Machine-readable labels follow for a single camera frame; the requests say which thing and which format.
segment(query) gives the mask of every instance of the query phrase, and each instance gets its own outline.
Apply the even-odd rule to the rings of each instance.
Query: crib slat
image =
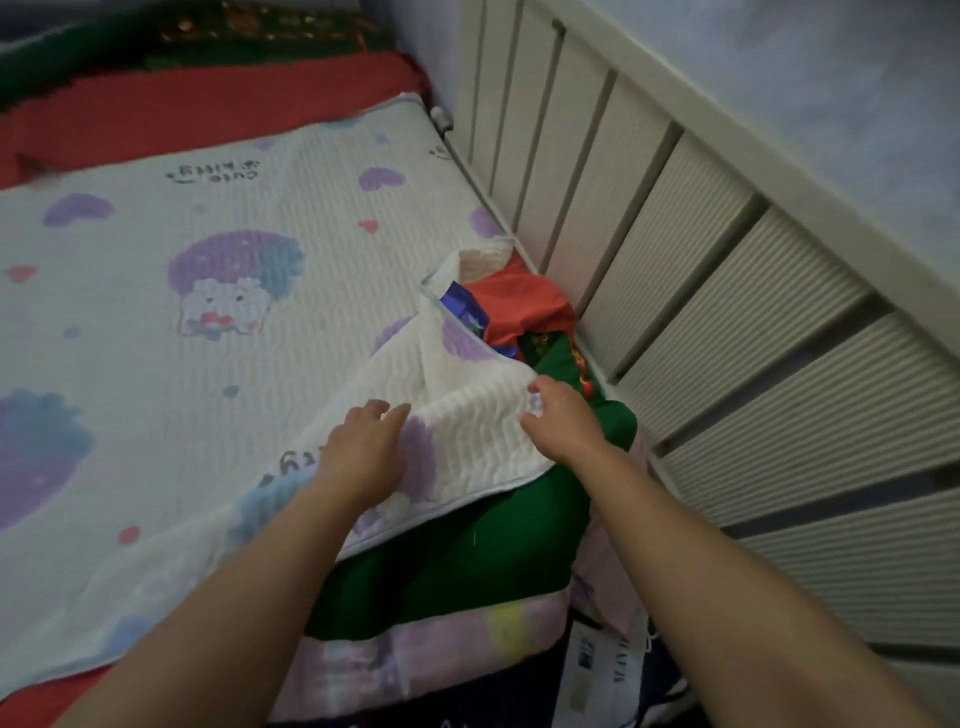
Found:
[[[462,0],[460,3],[460,56],[457,71],[457,108],[453,112],[450,144],[460,159],[470,164],[473,150],[473,112],[476,102],[477,77],[480,70],[480,39],[483,36],[485,0]]]
[[[960,647],[960,490],[744,539],[868,643]]]
[[[606,64],[583,41],[567,34],[516,233],[538,269],[542,269],[601,99],[607,70]]]
[[[612,246],[622,242],[623,231],[614,241],[621,223],[633,222],[624,218],[636,217],[649,193],[669,152],[669,128],[660,107],[617,79],[546,272],[577,310],[598,271],[597,280],[610,265]]]
[[[960,667],[903,660],[891,660],[890,667],[910,684],[917,696],[947,720],[947,725],[960,725]]]
[[[771,208],[620,381],[656,441],[748,382],[870,289]]]
[[[506,100],[511,49],[516,25],[518,0],[487,0],[487,27],[483,36],[483,64],[477,92],[476,122],[473,131],[471,166],[477,178],[490,191],[496,140]]]
[[[584,314],[584,342],[613,375],[729,239],[754,191],[681,136]]]
[[[960,459],[960,372],[884,316],[664,458],[719,525]]]
[[[557,42],[557,32],[540,6],[526,3],[520,21],[514,76],[510,83],[492,191],[493,200],[513,230],[516,229],[527,165],[534,153],[540,108],[545,101],[543,95],[547,92]]]

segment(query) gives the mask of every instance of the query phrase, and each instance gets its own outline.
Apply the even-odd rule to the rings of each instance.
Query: bed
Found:
[[[581,314],[660,480],[960,720],[950,270],[739,123],[615,3],[467,0],[460,28],[446,140]]]

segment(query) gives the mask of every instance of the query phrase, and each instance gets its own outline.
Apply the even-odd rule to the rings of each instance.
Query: green fabric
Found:
[[[532,338],[520,341],[527,361],[582,393],[566,336],[551,334],[539,360]],[[607,439],[628,449],[636,435],[633,413],[601,395],[591,406]],[[395,624],[559,591],[570,580],[588,518],[583,486],[557,466],[522,488],[479,500],[342,562],[327,578],[304,633],[320,640],[366,640]]]
[[[0,110],[99,71],[293,62],[393,47],[389,33],[351,12],[154,2],[0,54]]]

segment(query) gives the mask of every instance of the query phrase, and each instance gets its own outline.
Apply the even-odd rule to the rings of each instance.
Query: hand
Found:
[[[390,409],[383,400],[353,407],[330,432],[313,485],[342,498],[356,516],[382,503],[406,469],[396,446],[409,414],[409,404]]]
[[[537,449],[555,463],[573,467],[577,458],[607,444],[593,410],[569,384],[538,376],[527,387],[540,394],[543,416],[525,412],[520,426]]]

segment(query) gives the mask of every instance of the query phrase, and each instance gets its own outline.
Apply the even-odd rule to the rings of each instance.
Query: forearm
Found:
[[[357,514],[310,486],[58,726],[261,726]]]
[[[936,725],[818,599],[673,499],[625,453],[587,453],[573,468],[714,723]]]

